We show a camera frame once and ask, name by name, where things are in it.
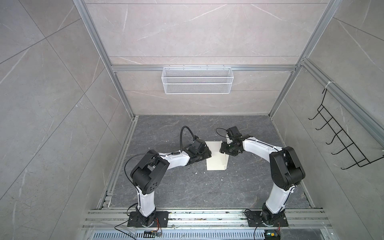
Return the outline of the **cream paper envelope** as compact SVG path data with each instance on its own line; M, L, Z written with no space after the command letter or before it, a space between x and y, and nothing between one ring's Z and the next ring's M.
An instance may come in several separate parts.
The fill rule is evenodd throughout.
M207 159L208 171L225 171L227 169L229 155L220 152L222 143L222 141L206 142L212 155Z

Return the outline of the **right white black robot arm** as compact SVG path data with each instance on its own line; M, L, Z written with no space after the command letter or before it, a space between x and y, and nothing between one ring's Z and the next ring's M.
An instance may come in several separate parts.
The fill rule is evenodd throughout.
M285 213L286 202L294 189L305 178L305 170L292 147L277 147L262 142L250 135L242 135L237 127L226 129L226 142L222 142L220 152L237 156L249 152L270 163L274 182L269 198L263 204L262 223L272 226Z

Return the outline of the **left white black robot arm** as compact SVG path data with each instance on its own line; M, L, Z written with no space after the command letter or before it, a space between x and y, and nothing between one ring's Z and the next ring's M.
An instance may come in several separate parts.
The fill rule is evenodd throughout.
M206 160L212 156L207 143L195 137L192 144L177 152L158 153L149 150L132 169L130 177L138 194L137 212L143 219L155 217L155 190L160 185L165 173L177 167L185 167Z

